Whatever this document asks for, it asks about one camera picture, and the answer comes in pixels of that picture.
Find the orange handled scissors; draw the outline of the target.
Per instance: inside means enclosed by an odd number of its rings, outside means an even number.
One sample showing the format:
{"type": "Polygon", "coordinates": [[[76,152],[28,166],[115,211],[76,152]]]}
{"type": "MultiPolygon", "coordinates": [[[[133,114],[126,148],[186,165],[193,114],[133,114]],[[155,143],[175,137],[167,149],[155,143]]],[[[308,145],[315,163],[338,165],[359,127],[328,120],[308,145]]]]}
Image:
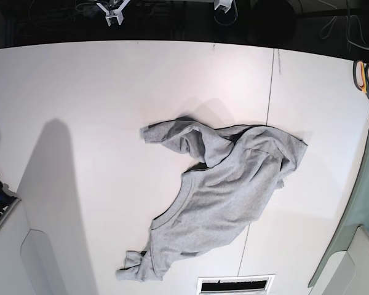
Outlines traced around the orange handled scissors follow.
{"type": "Polygon", "coordinates": [[[369,100],[369,63],[364,63],[362,60],[354,61],[352,74],[356,89],[366,94],[369,100]]]}

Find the grey t-shirt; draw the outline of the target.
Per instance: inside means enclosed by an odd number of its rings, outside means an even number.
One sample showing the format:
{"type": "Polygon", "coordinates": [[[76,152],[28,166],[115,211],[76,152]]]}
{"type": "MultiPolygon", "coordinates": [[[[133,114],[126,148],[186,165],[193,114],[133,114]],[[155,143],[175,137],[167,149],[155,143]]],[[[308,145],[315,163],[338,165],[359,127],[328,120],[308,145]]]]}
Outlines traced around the grey t-shirt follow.
{"type": "Polygon", "coordinates": [[[275,127],[214,129],[190,118],[146,127],[142,137],[197,164],[181,176],[173,203],[149,228],[143,251],[128,251],[118,280],[161,280],[175,261],[230,244],[257,221],[272,194],[299,167],[307,144],[275,127]]]}

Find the white floor vent grille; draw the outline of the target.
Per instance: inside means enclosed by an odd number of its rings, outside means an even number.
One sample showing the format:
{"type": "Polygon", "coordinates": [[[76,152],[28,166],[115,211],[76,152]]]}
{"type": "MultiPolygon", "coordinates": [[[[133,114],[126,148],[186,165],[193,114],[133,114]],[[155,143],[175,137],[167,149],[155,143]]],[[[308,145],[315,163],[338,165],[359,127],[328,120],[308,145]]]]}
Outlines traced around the white floor vent grille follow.
{"type": "Polygon", "coordinates": [[[268,294],[275,274],[239,277],[199,277],[196,294],[268,294]]]}

